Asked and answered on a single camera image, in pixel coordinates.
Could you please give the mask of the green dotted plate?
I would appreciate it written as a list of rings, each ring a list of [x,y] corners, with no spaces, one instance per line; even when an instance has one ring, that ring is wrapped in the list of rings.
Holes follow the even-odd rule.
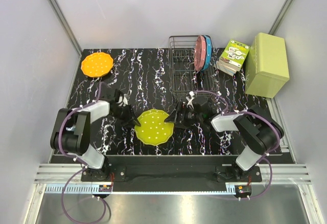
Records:
[[[134,126],[136,137],[145,145],[158,146],[166,143],[174,132],[174,124],[165,122],[168,116],[163,110],[144,111],[137,118],[140,126]]]

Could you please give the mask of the black wire dish rack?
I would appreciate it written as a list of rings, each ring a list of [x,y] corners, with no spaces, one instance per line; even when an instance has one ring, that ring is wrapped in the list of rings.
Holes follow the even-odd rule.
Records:
[[[177,35],[169,37],[170,89],[173,101],[184,99],[190,91],[216,92],[217,71],[213,55],[206,70],[195,70],[194,57],[197,35]]]

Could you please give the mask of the orange dotted plate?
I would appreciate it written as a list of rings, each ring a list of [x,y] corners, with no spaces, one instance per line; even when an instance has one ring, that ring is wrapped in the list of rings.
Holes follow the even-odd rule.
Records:
[[[100,78],[107,75],[113,68],[113,58],[103,52],[93,53],[85,57],[81,63],[81,71],[90,78]]]

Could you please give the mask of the pink dotted plate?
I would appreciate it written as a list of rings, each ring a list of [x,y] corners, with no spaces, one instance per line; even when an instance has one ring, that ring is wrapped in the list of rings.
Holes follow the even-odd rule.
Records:
[[[194,50],[194,69],[195,71],[202,70],[206,57],[206,41],[205,38],[200,35],[197,37],[196,46]]]

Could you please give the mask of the blue dotted plate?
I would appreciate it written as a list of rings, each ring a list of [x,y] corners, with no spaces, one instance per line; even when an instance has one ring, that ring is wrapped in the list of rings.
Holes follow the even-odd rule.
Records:
[[[210,65],[210,61],[212,57],[212,48],[213,48],[211,37],[208,35],[204,35],[204,38],[206,41],[206,57],[205,57],[204,66],[202,68],[203,71],[207,70]]]

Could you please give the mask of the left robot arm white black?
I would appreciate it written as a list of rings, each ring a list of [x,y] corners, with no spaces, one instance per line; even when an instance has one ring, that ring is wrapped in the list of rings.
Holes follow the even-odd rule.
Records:
[[[127,95],[116,88],[99,86],[94,101],[77,108],[58,111],[50,139],[50,146],[62,155],[72,158],[83,166],[86,173],[98,181],[114,179],[114,173],[106,156],[90,143],[91,125],[104,118],[114,117],[123,127],[140,126]]]

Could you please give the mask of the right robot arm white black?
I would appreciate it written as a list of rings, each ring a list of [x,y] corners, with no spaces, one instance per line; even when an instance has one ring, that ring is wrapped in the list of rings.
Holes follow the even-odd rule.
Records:
[[[282,127],[258,105],[249,110],[218,114],[212,108],[212,101],[204,97],[177,102],[165,122],[181,129],[189,129],[198,123],[205,131],[240,133],[246,142],[245,148],[231,166],[216,173],[217,178],[224,182],[248,180],[255,165],[279,145],[285,134]]]

